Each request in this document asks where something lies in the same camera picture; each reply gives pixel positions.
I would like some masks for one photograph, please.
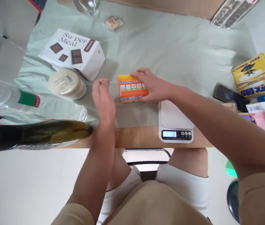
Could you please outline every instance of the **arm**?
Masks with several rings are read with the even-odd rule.
[[[141,101],[173,102],[231,161],[239,180],[265,172],[264,130],[186,87],[158,78],[147,68],[131,75],[139,77],[149,90],[149,95],[142,97]]]
[[[99,79],[93,84],[93,99],[99,112],[99,125],[73,193],[67,202],[86,207],[95,223],[110,179],[115,150],[116,109],[108,91],[108,83],[107,79]]]

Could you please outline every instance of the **dark green glass bottle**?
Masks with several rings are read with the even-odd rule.
[[[92,131],[92,127],[87,123],[74,120],[0,125],[0,151],[9,149],[44,150],[62,147],[87,138]]]

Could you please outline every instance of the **pink package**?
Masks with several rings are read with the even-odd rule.
[[[257,125],[265,131],[265,102],[249,104],[246,107]]]

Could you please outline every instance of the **finger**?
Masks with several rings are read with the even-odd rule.
[[[97,80],[100,82],[100,84],[102,84],[102,82],[104,82],[104,81],[106,81],[108,84],[110,83],[110,80],[107,78],[99,78]]]
[[[110,96],[110,92],[108,90],[108,81],[104,80],[101,85],[99,86],[100,90],[100,98],[104,99]]]
[[[100,89],[99,89],[100,85],[101,85],[100,79],[95,80],[93,83],[92,95],[95,103],[100,101]]]
[[[144,73],[145,75],[149,76],[152,74],[151,70],[148,69],[148,68],[140,68],[137,70],[137,72],[141,72],[141,73]]]
[[[151,100],[151,97],[149,95],[146,95],[140,98],[141,102],[149,102],[150,100]]]
[[[144,79],[146,79],[146,75],[142,72],[133,72],[130,75],[133,77],[138,77],[141,81],[144,81]]]

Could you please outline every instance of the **beige shirt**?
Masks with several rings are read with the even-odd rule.
[[[240,182],[241,224],[265,225],[265,173]],[[52,225],[94,225],[91,213],[82,205],[64,206]],[[137,186],[104,224],[200,224],[210,222],[165,184],[147,181]]]

